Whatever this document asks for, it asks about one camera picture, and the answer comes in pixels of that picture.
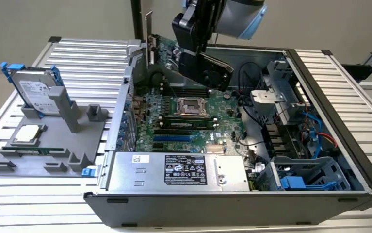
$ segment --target blue clip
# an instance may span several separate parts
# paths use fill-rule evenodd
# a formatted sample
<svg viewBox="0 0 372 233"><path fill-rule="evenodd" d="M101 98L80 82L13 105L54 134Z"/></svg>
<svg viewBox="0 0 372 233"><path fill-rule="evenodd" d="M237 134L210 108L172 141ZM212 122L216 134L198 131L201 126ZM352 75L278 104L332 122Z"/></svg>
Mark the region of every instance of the blue clip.
<svg viewBox="0 0 372 233"><path fill-rule="evenodd" d="M5 75L6 80L9 81L9 83L12 83L12 77L9 75L9 71L6 70L6 62L0 63L0 70L1 70L2 74Z"/></svg>
<svg viewBox="0 0 372 233"><path fill-rule="evenodd" d="M50 66L50 71L53 73L54 81L56 81L57 86L62 86L64 83L62 83L61 74L60 74L58 69L56 68L54 65Z"/></svg>
<svg viewBox="0 0 372 233"><path fill-rule="evenodd" d="M8 69L10 70L22 70L25 68L24 64L10 64Z"/></svg>
<svg viewBox="0 0 372 233"><path fill-rule="evenodd" d="M94 169L84 168L81 172L81 177L94 178Z"/></svg>
<svg viewBox="0 0 372 233"><path fill-rule="evenodd" d="M281 178L281 185L285 190L302 190L305 189L305 183L300 176L285 176Z"/></svg>
<svg viewBox="0 0 372 233"><path fill-rule="evenodd" d="M313 127L309 128L309 136L310 136L313 141L317 140L317 137L316 137L316 134L314 134L314 128Z"/></svg>

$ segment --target blue cable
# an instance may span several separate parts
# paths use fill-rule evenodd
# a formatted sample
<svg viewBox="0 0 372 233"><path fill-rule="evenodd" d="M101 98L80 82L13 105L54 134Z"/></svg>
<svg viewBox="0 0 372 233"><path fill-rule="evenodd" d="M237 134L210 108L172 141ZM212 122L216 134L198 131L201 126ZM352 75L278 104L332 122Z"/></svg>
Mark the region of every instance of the blue cable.
<svg viewBox="0 0 372 233"><path fill-rule="evenodd" d="M321 123L321 120L320 120L318 118L316 118L316 117L314 117L312 114L309 114L309 113L301 112L301 114L317 122L317 125L318 125L318 132L321 132L321 130L322 130L322 123ZM310 159L316 159L317 156L318 156L318 154L320 154L320 152L321 152L321 136L320 136L320 135L317 136L317 145L316 145L316 147L317 147L317 148L316 148L316 151L314 151L313 156L312 156Z"/></svg>
<svg viewBox="0 0 372 233"><path fill-rule="evenodd" d="M306 190L334 190L336 189L336 182L328 182L324 185L305 185Z"/></svg>

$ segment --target black pcie slot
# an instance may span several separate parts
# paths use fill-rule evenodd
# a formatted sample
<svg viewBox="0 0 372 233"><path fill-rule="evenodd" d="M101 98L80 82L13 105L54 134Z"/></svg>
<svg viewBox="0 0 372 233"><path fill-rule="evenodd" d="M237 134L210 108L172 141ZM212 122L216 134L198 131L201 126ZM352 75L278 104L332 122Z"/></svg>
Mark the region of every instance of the black pcie slot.
<svg viewBox="0 0 372 233"><path fill-rule="evenodd" d="M213 121L213 118L200 118L200 117L162 117L164 120L177 120L177 121Z"/></svg>
<svg viewBox="0 0 372 233"><path fill-rule="evenodd" d="M188 89L181 87L164 88L162 96L177 96L177 97L209 97L206 89Z"/></svg>
<svg viewBox="0 0 372 233"><path fill-rule="evenodd" d="M153 130L153 134L162 135L190 135L190 132L182 130Z"/></svg>

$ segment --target metal rack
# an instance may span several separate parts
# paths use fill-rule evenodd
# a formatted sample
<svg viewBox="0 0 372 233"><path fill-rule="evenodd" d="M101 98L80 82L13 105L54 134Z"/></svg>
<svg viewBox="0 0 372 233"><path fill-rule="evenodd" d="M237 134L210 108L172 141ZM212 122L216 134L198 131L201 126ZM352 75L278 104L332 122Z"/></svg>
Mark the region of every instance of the metal rack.
<svg viewBox="0 0 372 233"><path fill-rule="evenodd" d="M372 99L332 55L318 50L297 54L372 163Z"/></svg>
<svg viewBox="0 0 372 233"><path fill-rule="evenodd" d="M118 86L122 80L125 64L124 41L92 41L61 39L58 43L48 43L33 66L49 66L54 62L62 73L62 80L72 100L78 104L98 103L109 111L108 122L102 132L101 143L97 151L96 164L104 159L104 146L108 136L108 128L113 113L113 106L118 95ZM350 84L350 78L341 72L341 68L320 51L297 51L298 56L308 64L308 56L316 56L321 62L312 62L309 69L320 72L314 75L322 90L336 88L328 99L340 112L341 119L350 122L348 128L366 152L372 162L372 131L354 131L354 128L366 128L365 113L372 119L372 100L366 99L361 89ZM317 80L325 76L324 72L332 72L338 79ZM13 92L0 110L0 146L10 137L14 126L21 118L21 101ZM100 231L114 232L106 227L82 199L82 193L96 185L93 178L0 178L0 231ZM188 227L188 228L145 228L146 232L372 232L372 208L365 211L348 211L326 220L317 226L278 226L278 227ZM117 229L121 232L132 232L132 229Z"/></svg>

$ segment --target blue tab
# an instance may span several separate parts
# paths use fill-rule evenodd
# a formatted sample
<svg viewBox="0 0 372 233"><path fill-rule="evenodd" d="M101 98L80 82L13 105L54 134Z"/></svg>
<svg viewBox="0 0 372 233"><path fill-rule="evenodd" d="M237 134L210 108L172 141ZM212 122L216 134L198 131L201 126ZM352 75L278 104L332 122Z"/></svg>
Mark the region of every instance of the blue tab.
<svg viewBox="0 0 372 233"><path fill-rule="evenodd" d="M6 62L1 62L0 63L0 68L2 69L2 68L5 68L6 67Z"/></svg>
<svg viewBox="0 0 372 233"><path fill-rule="evenodd" d="M314 134L314 128L313 127L309 128L309 136L310 136L313 141L317 140L317 137L316 137L316 134Z"/></svg>
<svg viewBox="0 0 372 233"><path fill-rule="evenodd" d="M284 189L305 189L305 183L300 176L285 176L281 178L281 185Z"/></svg>
<svg viewBox="0 0 372 233"><path fill-rule="evenodd" d="M94 177L94 169L84 168L81 172L81 177Z"/></svg>
<svg viewBox="0 0 372 233"><path fill-rule="evenodd" d="M24 64L10 64L8 69L21 70L24 68Z"/></svg>

